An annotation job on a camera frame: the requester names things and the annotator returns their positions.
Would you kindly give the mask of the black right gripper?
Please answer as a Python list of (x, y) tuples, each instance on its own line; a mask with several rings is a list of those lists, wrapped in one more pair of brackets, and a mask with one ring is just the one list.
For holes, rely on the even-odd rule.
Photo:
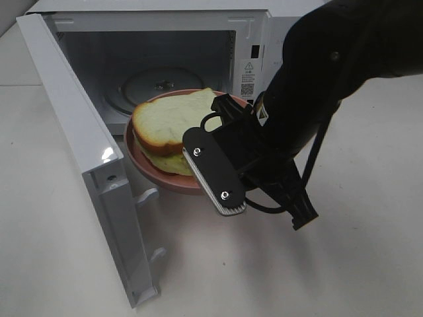
[[(211, 110), (200, 126), (191, 127), (182, 136), (182, 154), (217, 213), (231, 217), (243, 213), (247, 206), (269, 214), (287, 211), (294, 230), (316, 219), (319, 215), (293, 160), (273, 180), (249, 175), (270, 153), (250, 127), (251, 104), (222, 94), (214, 98)], [(265, 207), (247, 199), (246, 192), (255, 188), (279, 206)]]

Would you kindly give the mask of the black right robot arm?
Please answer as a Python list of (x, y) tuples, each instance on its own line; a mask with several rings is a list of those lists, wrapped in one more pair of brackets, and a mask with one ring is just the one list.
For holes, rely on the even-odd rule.
[(290, 28), (253, 104), (213, 100), (222, 125), (188, 129), (183, 155), (220, 215), (288, 212), (299, 229), (317, 217), (305, 188), (341, 102), (369, 79), (421, 73), (421, 1), (329, 1)]

